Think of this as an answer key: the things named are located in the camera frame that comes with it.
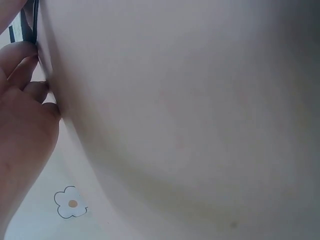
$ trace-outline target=white flower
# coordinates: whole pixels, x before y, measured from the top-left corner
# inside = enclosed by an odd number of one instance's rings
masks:
[[[67,186],[64,191],[56,192],[54,201],[58,205],[58,214],[64,219],[80,217],[87,212],[88,207],[75,186]]]

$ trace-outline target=skin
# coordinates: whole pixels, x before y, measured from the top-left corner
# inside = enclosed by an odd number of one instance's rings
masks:
[[[0,34],[27,0],[0,0]],[[51,156],[60,112],[44,103],[46,82],[30,82],[38,50],[28,42],[0,50],[0,238]]]

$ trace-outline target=flower sticker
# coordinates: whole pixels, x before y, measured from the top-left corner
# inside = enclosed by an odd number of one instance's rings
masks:
[[[58,205],[57,212],[63,219],[77,218],[88,211],[75,186],[67,186],[64,191],[56,192],[54,202]]]

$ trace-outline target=finger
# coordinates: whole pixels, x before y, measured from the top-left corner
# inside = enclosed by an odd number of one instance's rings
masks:
[[[4,71],[0,68],[0,95],[3,94],[9,87],[7,76]]]
[[[57,120],[60,120],[61,114],[60,114],[60,111],[59,111],[57,104],[55,104],[53,102],[46,102],[46,103],[42,104],[42,106],[45,109],[47,109],[55,118],[57,118]]]
[[[45,81],[32,81],[25,86],[23,92],[30,95],[34,100],[43,103],[48,95],[49,87]]]
[[[0,0],[0,34],[9,26],[27,0]]]
[[[24,58],[33,57],[37,53],[37,47],[30,42],[8,44],[0,50],[0,68],[8,78]]]
[[[8,82],[20,90],[23,90],[31,81],[32,74],[38,64],[38,56],[29,56],[22,60],[13,73],[9,76]]]

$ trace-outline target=hand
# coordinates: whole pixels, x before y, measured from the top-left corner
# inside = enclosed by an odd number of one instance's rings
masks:
[[[0,34],[27,0],[0,0]],[[43,103],[46,82],[30,82],[38,63],[28,42],[0,50],[0,237],[57,143],[60,113]]]

